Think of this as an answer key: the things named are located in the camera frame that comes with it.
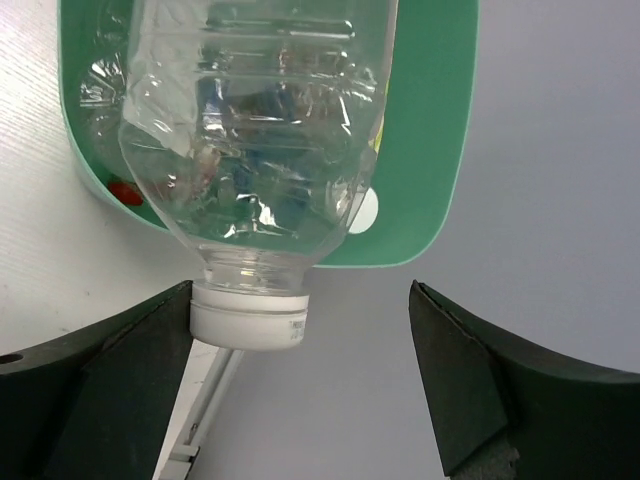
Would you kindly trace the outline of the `clear bottle blue green label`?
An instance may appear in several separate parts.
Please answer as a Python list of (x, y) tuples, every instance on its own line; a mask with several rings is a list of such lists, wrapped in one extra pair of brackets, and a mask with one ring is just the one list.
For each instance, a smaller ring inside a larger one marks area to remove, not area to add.
[(378, 215), (379, 200), (372, 187), (372, 179), (379, 156), (383, 130), (384, 115), (381, 115), (361, 154), (356, 193), (347, 220), (349, 235), (361, 234), (370, 229)]

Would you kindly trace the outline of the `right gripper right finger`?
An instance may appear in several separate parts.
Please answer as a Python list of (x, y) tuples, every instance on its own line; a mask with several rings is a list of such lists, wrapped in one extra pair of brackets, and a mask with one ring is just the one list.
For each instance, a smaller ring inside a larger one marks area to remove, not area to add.
[(638, 478), (638, 374), (544, 348), (424, 283), (409, 317), (447, 478)]

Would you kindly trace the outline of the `large clear square bottle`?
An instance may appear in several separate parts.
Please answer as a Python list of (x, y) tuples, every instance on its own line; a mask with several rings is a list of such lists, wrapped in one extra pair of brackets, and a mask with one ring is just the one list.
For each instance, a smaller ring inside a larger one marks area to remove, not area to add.
[(192, 336), (301, 342), (305, 273), (372, 182), (394, 1), (138, 1), (119, 144), (154, 212), (203, 261)]

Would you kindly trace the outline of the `clear bottle red white label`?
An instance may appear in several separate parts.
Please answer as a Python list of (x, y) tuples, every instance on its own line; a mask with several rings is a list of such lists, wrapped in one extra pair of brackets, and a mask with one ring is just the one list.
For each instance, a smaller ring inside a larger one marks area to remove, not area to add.
[(92, 157), (106, 172), (108, 191), (120, 203), (139, 207), (144, 198), (118, 141), (132, 7), (131, 1), (97, 3), (92, 35), (95, 51), (81, 77), (79, 106)]

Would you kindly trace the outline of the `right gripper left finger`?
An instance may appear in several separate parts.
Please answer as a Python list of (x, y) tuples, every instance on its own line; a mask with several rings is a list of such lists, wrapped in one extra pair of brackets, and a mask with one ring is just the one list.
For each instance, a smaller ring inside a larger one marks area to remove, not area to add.
[(2, 355), (2, 478), (152, 478), (193, 343), (191, 289)]

